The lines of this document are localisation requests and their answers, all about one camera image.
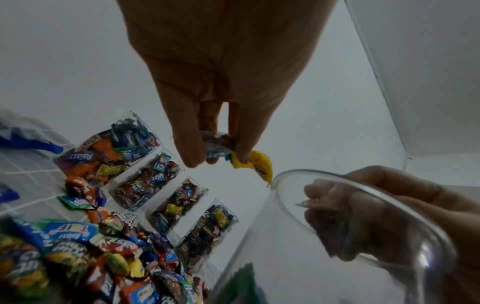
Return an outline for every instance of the clear plastic cup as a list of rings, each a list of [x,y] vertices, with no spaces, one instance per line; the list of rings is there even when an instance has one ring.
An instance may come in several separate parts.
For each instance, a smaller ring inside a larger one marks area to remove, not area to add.
[[[316,229],[297,205],[314,182]],[[456,256],[443,230],[395,199],[334,174],[288,171],[209,303],[441,303]]]

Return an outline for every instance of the plastic container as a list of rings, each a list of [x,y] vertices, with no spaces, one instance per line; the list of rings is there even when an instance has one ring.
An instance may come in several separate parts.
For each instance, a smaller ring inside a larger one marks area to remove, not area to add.
[[[103,186],[163,146],[132,111],[99,131],[54,159],[65,175],[83,177]]]
[[[191,183],[195,185],[197,188],[199,188],[200,193],[197,195],[195,194],[195,191],[190,191],[190,194],[185,194],[185,188],[184,185],[187,183]],[[168,233],[180,220],[181,217],[183,217],[185,214],[187,214],[188,211],[190,211],[195,205],[198,204],[199,201],[201,201],[202,198],[207,196],[207,189],[203,189],[193,178],[190,176],[187,177],[183,182],[180,187],[178,187],[170,197],[168,197],[164,202],[162,202],[155,210],[147,210],[147,213],[149,214],[148,216],[148,221],[150,225],[158,232],[158,233]],[[188,203],[185,204],[183,202],[184,198],[183,196],[187,196],[190,198],[195,197],[194,200],[189,199]],[[177,207],[174,207],[176,210],[172,211],[178,211],[178,214],[172,213],[169,208],[169,204],[171,205],[176,205]]]
[[[226,211],[231,215],[231,219],[228,219],[228,221],[226,221],[224,216],[221,216],[222,218],[220,221],[225,221],[223,223],[219,222],[219,219],[216,216],[219,212],[218,207],[220,206],[223,209],[222,213]],[[211,218],[212,225],[206,223],[207,218]],[[215,199],[207,210],[205,210],[202,217],[198,219],[195,225],[193,225],[187,234],[181,239],[178,246],[175,247],[175,252],[182,260],[184,267],[192,273],[198,271],[205,260],[230,232],[234,224],[238,222],[239,220],[235,214],[225,207],[225,205],[220,203],[219,200]],[[206,230],[205,228],[208,229],[208,232],[204,232],[204,235],[202,236],[200,231]],[[216,228],[218,228],[219,235],[212,235],[211,230]]]
[[[296,205],[314,181],[318,235]],[[334,174],[287,171],[209,303],[443,303],[456,256],[443,230],[395,199]]]
[[[158,161],[158,158],[166,154],[170,156],[168,164],[174,163],[178,165],[178,169],[175,169],[176,172],[174,176],[168,179],[168,172],[170,168],[165,168],[164,172],[157,171],[153,169],[155,164]],[[143,166],[137,173],[131,175],[126,181],[122,182],[119,186],[111,189],[109,191],[112,198],[119,204],[121,207],[128,209],[128,211],[135,212],[141,206],[143,206],[146,202],[148,202],[155,194],[157,194],[160,190],[162,190],[168,183],[173,181],[178,175],[185,171],[184,166],[180,163],[180,161],[174,157],[169,150],[162,148],[161,154],[157,155],[154,159],[150,160],[145,166]],[[149,172],[152,178],[154,178],[157,174],[160,174],[161,177],[166,177],[167,180],[163,182],[152,182],[148,184],[148,189],[145,188],[144,193],[133,195],[130,193],[133,187],[129,186],[131,184],[135,184],[137,180],[142,180],[144,173]]]

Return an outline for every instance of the hand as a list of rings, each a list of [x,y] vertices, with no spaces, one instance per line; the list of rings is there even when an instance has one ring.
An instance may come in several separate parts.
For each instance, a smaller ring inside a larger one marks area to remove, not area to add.
[[[402,171],[374,166],[351,172],[346,179],[373,187],[436,222],[458,253],[445,287],[447,302],[480,302],[480,204],[433,182]],[[408,223],[381,200],[345,184],[317,180],[304,189],[310,198],[305,219],[317,231],[330,256],[350,261],[359,253],[379,261],[411,265]],[[352,225],[343,235],[342,225]],[[391,272],[400,281],[405,273]]]
[[[238,159],[248,161],[335,2],[118,0],[187,167],[205,161],[199,130],[217,132],[223,102]]]

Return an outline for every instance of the cup rim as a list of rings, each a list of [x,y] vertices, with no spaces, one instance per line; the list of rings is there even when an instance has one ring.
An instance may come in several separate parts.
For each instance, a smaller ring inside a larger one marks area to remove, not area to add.
[[[363,185],[363,184],[345,179],[343,176],[341,176],[339,174],[326,172],[326,171],[320,171],[320,170],[295,169],[295,170],[284,171],[284,172],[278,174],[273,179],[272,184],[271,184],[271,190],[277,192],[276,189],[277,189],[278,183],[283,178],[286,178],[286,177],[294,175],[294,174],[307,174],[307,175],[313,175],[313,176],[317,176],[317,177],[322,177],[322,176],[323,177],[328,177],[328,179],[330,181],[341,182],[341,183],[347,184],[349,186],[358,188],[358,189],[360,189],[360,190],[362,190],[366,193],[369,193],[373,196],[376,196],[376,197],[382,199],[384,202],[390,204],[390,206],[393,206],[397,210],[402,211],[403,213],[405,213],[406,215],[411,217],[415,222],[419,223],[420,225],[422,225],[422,226],[426,227],[428,230],[430,230],[430,232],[435,236],[438,243],[442,247],[443,252],[445,253],[444,261],[443,261],[444,262],[444,264],[443,264],[444,270],[450,271],[454,267],[458,255],[457,255],[457,250],[456,250],[452,240],[448,236],[448,234],[442,228],[440,228],[436,223],[434,223],[432,220],[430,220],[429,218],[421,215],[420,213],[416,212],[412,208],[406,206],[405,204],[402,204],[401,202],[394,199],[393,197],[391,197],[389,195],[386,195],[383,192],[380,192],[380,191],[378,191],[378,190],[376,190],[372,187],[369,187],[369,186],[366,186],[366,185]],[[291,220],[296,222],[296,224],[302,226],[303,228],[306,228],[306,230],[309,233],[316,236],[316,233],[312,229],[305,226],[305,224],[300,222],[293,214],[290,213],[290,211],[287,210],[287,208],[284,205],[284,202],[282,200],[279,199],[279,200],[277,200],[277,202],[278,202],[281,210],[285,213],[285,215],[287,217],[289,217]],[[355,259],[359,260],[359,261],[362,261],[364,263],[376,266],[376,267],[382,267],[382,268],[398,267],[398,265],[396,265],[396,264],[381,262],[381,261],[378,261],[376,259],[369,258],[369,257],[367,257],[363,254],[357,255],[357,257]]]

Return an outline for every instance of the ceiling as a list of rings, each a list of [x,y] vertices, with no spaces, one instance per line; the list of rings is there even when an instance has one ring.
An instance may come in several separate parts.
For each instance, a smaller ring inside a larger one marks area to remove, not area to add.
[[[346,3],[407,153],[480,152],[480,1]]]

